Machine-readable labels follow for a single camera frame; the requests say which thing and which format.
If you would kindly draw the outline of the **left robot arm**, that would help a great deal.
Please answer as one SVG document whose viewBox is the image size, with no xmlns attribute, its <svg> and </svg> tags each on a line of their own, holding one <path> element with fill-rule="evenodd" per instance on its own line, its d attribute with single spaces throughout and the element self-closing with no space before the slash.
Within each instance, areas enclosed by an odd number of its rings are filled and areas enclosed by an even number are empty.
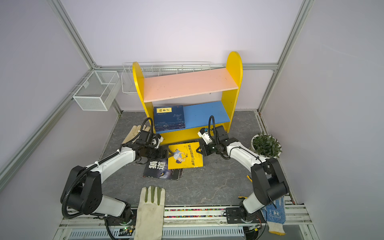
<svg viewBox="0 0 384 240">
<path fill-rule="evenodd" d="M 157 160 L 165 157 L 161 147 L 163 137 L 148 131 L 139 134 L 127 143 L 121 144 L 113 154 L 87 166 L 71 169 L 64 187 L 61 204 L 66 219 L 81 215 L 104 217 L 117 224 L 128 224 L 133 219 L 131 205 L 125 201 L 105 196 L 102 183 L 122 167 L 140 158 Z"/>
</svg>

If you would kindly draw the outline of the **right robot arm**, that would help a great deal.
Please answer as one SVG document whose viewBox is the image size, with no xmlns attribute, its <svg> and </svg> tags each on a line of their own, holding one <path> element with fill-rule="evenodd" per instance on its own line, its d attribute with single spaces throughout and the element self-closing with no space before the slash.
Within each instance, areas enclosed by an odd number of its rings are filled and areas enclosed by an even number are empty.
<svg viewBox="0 0 384 240">
<path fill-rule="evenodd" d="M 225 216 L 229 223 L 251 223 L 260 209 L 289 193 L 287 180 L 277 159 L 253 153 L 236 138 L 229 138 L 223 126 L 211 130 L 201 128 L 198 136 L 198 153 L 203 156 L 218 154 L 223 159 L 234 159 L 251 174 L 253 193 L 242 200 L 238 208 L 226 209 Z"/>
</svg>

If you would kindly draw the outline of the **yellow cartoon book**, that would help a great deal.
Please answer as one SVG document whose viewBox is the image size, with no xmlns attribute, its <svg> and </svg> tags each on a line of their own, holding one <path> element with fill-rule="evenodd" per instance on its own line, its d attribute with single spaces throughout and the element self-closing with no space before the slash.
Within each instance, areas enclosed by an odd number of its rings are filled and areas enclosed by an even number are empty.
<svg viewBox="0 0 384 240">
<path fill-rule="evenodd" d="M 204 166 L 203 157 L 194 158 L 192 153 L 193 147 L 199 147 L 198 142 L 169 145 L 169 150 L 172 152 L 168 158 L 168 168 L 175 169 L 190 169 L 200 168 Z"/>
</svg>

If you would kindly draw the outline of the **navy book one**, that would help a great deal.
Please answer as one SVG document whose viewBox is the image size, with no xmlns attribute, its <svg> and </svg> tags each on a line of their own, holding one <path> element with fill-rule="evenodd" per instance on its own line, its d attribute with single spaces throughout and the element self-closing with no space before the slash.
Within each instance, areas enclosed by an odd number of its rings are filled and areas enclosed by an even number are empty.
<svg viewBox="0 0 384 240">
<path fill-rule="evenodd" d="M 171 131 L 171 130 L 179 130 L 184 129 L 185 125 L 173 125 L 173 126 L 155 126 L 156 132 L 164 132 L 164 131 Z"/>
</svg>

